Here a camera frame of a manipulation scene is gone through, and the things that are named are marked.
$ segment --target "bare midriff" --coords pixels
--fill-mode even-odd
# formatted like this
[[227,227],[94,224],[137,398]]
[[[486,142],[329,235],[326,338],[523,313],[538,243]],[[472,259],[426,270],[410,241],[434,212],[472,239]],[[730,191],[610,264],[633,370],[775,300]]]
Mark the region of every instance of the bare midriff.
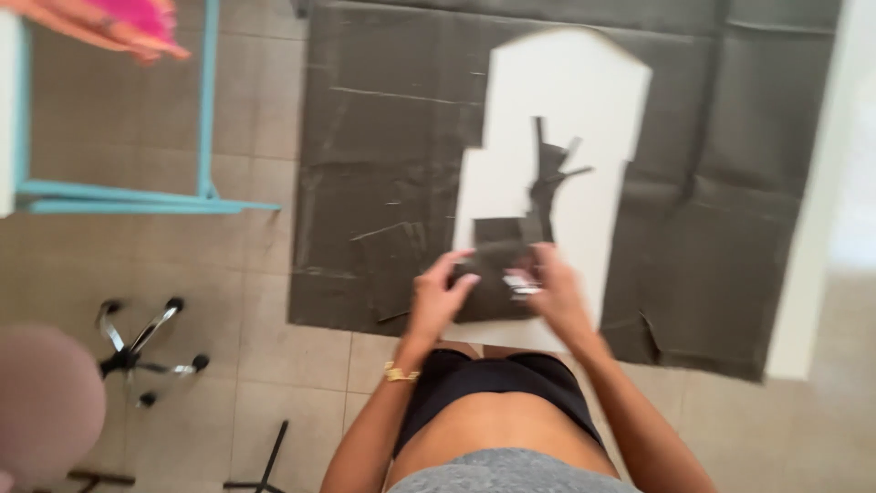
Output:
[[527,448],[618,477],[603,448],[550,402],[523,392],[481,392],[455,400],[405,444],[386,488],[469,452],[500,447]]

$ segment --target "hand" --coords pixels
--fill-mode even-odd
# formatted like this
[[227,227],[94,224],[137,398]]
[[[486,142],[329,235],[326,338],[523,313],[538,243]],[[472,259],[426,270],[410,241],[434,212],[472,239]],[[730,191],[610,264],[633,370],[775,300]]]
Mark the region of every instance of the hand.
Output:
[[470,250],[459,250],[442,255],[432,267],[413,280],[413,303],[407,333],[436,342],[450,320],[465,302],[471,289],[481,280],[480,275],[466,274],[448,289],[447,283],[453,266]]
[[589,335],[593,324],[578,290],[575,270],[563,261],[553,243],[536,243],[533,250],[540,268],[541,291],[529,295],[526,302],[560,339],[584,331]]

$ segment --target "person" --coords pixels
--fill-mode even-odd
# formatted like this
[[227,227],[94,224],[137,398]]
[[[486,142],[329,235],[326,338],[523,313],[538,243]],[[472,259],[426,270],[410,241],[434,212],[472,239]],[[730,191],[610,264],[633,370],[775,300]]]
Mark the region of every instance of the person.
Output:
[[444,254],[415,282],[384,378],[343,437],[321,493],[709,493],[696,457],[611,355],[555,246],[533,246],[542,289],[526,302],[590,378],[635,488],[619,480],[572,372],[552,355],[441,342],[476,275],[448,288]]

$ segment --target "orange fabric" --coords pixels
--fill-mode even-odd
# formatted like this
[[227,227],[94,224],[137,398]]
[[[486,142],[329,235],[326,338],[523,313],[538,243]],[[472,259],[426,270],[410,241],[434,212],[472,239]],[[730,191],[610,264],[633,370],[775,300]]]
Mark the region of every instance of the orange fabric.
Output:
[[[149,0],[163,11],[175,11],[171,0]],[[0,0],[0,6],[86,43],[113,51],[130,52],[149,64],[168,53],[177,60],[190,53],[172,40],[145,33],[135,25],[119,21],[86,0]]]

